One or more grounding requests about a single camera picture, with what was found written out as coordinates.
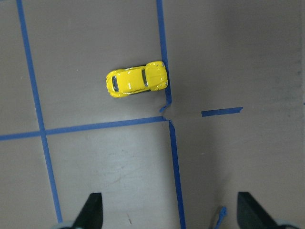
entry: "blue tape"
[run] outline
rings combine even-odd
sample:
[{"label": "blue tape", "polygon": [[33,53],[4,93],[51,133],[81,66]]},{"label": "blue tape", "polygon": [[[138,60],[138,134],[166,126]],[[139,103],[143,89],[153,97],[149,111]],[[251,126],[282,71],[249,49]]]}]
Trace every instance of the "blue tape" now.
[{"label": "blue tape", "polygon": [[139,119],[124,120],[124,121],[109,122],[109,123],[96,123],[96,124],[56,128],[56,129],[46,130],[46,134],[56,135],[56,134],[63,134],[63,133],[77,132],[84,130],[103,129],[103,128],[111,128],[111,127],[128,126],[128,125],[139,125],[139,124],[156,123],[156,122],[164,122],[164,121],[167,120],[162,116],[139,118]]},{"label": "blue tape", "polygon": [[39,131],[10,134],[10,135],[0,135],[0,141],[27,138],[27,137],[38,137],[38,136],[40,136]]},{"label": "blue tape", "polygon": [[165,64],[165,68],[166,68],[166,71],[167,71],[167,77],[168,77],[168,86],[165,89],[166,105],[160,109],[160,113],[161,113],[168,106],[170,106],[172,104],[172,92],[171,92],[171,83],[170,83],[170,78],[169,78],[168,60],[167,60],[167,48],[166,48],[166,37],[165,37],[165,26],[164,26],[162,0],[157,0],[157,13],[158,13],[161,57],[162,57],[162,61]]},{"label": "blue tape", "polygon": [[53,173],[53,168],[52,168],[52,163],[51,163],[47,136],[46,136],[43,118],[42,118],[41,105],[40,105],[40,100],[39,100],[39,95],[38,95],[37,83],[36,83],[36,78],[35,78],[35,72],[34,72],[31,48],[30,48],[29,37],[28,37],[28,32],[27,32],[27,27],[26,27],[26,22],[25,22],[25,17],[24,17],[22,0],[16,0],[16,2],[17,2],[17,8],[18,8],[18,14],[19,14],[19,20],[20,20],[20,27],[21,27],[24,51],[25,51],[26,60],[27,60],[27,64],[28,64],[30,83],[31,83],[31,87],[32,87],[36,115],[37,115],[37,119],[38,119],[38,125],[39,125],[39,130],[40,130],[41,141],[42,141],[42,147],[43,147],[44,157],[45,157],[46,164],[47,164],[47,170],[48,170],[48,175],[49,175],[49,180],[50,180],[50,185],[51,185],[51,191],[52,191],[52,195],[53,195],[53,201],[54,201],[57,221],[60,223],[60,222],[62,222],[61,209],[60,209],[60,205],[59,205],[59,199],[58,199],[58,194],[57,194],[57,189],[56,189],[56,184],[55,184],[55,178],[54,178],[54,173]]},{"label": "blue tape", "polygon": [[219,216],[218,216],[218,221],[217,221],[217,224],[215,226],[214,229],[219,229],[224,217],[227,215],[227,208],[226,207],[222,207],[220,212],[219,212]]},{"label": "blue tape", "polygon": [[220,110],[210,110],[210,111],[201,111],[202,117],[208,117],[213,115],[227,115],[227,114],[235,114],[240,113],[243,107],[234,107]]},{"label": "blue tape", "polygon": [[183,207],[183,198],[182,198],[182,189],[180,182],[180,171],[179,171],[179,160],[178,160],[178,151],[177,151],[177,141],[176,141],[176,131],[172,122],[169,121],[170,137],[171,137],[171,147],[172,147],[172,157],[173,157],[173,173],[175,177],[176,184],[176,193],[178,201],[178,210],[180,218],[180,227],[181,229],[186,228],[185,216],[184,216],[184,207]]}]

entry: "floor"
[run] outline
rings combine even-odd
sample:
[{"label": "floor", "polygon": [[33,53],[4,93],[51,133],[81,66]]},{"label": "floor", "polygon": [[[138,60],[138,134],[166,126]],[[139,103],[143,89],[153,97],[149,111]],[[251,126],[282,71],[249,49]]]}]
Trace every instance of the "floor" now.
[{"label": "floor", "polygon": [[[3,228],[74,220],[102,192],[105,229],[211,229],[220,206],[231,229],[238,191],[304,228],[304,7],[1,0]],[[109,96],[109,71],[155,60],[170,88]]]}]

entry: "car windshield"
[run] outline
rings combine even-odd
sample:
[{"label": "car windshield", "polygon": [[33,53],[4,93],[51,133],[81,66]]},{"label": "car windshield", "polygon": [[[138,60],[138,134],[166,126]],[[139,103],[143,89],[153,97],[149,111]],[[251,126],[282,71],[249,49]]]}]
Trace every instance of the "car windshield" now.
[{"label": "car windshield", "polygon": [[145,75],[145,69],[142,69],[142,78],[143,78],[145,87],[148,87],[146,75]]},{"label": "car windshield", "polygon": [[118,87],[118,82],[116,80],[116,76],[112,77],[112,84],[113,84],[114,91],[118,92],[119,91],[119,87]]}]

